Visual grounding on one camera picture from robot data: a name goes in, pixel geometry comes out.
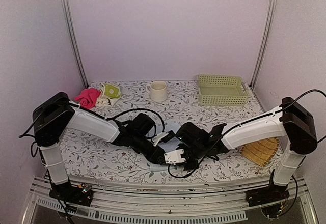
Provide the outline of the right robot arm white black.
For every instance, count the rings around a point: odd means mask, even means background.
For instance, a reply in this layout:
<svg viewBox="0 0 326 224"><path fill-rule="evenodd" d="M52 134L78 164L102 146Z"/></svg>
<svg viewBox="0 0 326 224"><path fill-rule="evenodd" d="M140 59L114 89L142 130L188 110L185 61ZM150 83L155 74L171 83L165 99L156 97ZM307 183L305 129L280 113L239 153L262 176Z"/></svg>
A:
<svg viewBox="0 0 326 224"><path fill-rule="evenodd" d="M290 178L304 157L318 146L313 116L291 97L281 105L246 121L220 124L210 132L187 122L176 133L181 141L174 156L166 156L171 164L182 164L186 171L199 167L199 159L227 153L239 146L273 137L287 137L288 145L281 163L272 171L267 187L249 190L249 206L258 206L289 197Z"/></svg>

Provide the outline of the light blue towel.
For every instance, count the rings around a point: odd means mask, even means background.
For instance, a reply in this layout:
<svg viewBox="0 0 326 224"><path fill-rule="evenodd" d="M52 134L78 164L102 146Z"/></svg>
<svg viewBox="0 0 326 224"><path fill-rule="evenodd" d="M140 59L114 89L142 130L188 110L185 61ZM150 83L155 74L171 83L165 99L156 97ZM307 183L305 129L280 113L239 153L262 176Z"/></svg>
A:
<svg viewBox="0 0 326 224"><path fill-rule="evenodd" d="M177 124L177 123L172 123L172 124L168 124L166 127L165 127L165 130L164 132L168 132L170 130L173 130L174 133L176 133L179 129L180 129L180 125ZM177 138L177 137L174 137L173 139L169 140L168 142L166 143L159 143L157 146L160 146L161 148L164 149L164 151L166 153L170 152L170 151L174 151L174 150L177 150L177 147L178 145L181 143L181 141ZM147 163L147 166L149 166L149 170L151 172L160 172L160 171L165 171L167 170L168 166L170 166L170 164L163 164L163 165L159 165L159 164L152 164L150 162Z"/></svg>

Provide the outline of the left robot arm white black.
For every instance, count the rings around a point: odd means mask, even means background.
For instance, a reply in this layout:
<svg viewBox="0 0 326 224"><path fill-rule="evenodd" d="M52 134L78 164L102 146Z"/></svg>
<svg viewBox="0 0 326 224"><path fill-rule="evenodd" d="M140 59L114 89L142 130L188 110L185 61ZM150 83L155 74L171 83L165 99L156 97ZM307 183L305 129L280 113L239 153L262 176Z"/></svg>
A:
<svg viewBox="0 0 326 224"><path fill-rule="evenodd" d="M151 130L155 122L140 109L133 119L119 122L117 116L103 117L72 103L67 94L59 92L33 111L36 144L51 179L50 196L64 203L84 206L91 204L94 192L87 184L74 187L68 177L60 151L60 141L66 129L74 129L96 136L115 146L130 147L148 162L164 165L165 151L154 143Z"/></svg>

